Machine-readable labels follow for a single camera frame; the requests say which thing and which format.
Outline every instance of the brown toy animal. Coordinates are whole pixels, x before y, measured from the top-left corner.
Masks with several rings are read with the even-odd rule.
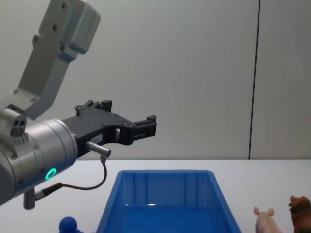
[[[294,233],[311,233],[311,205],[305,196],[290,198],[290,212]]]
[[[268,212],[260,212],[260,210],[255,207],[254,213],[258,215],[256,219],[256,233],[282,233],[271,218],[271,216],[274,215],[274,209],[270,208]]]

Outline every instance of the blue container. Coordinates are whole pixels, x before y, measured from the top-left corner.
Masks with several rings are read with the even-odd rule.
[[[241,233],[214,174],[121,171],[97,233]]]

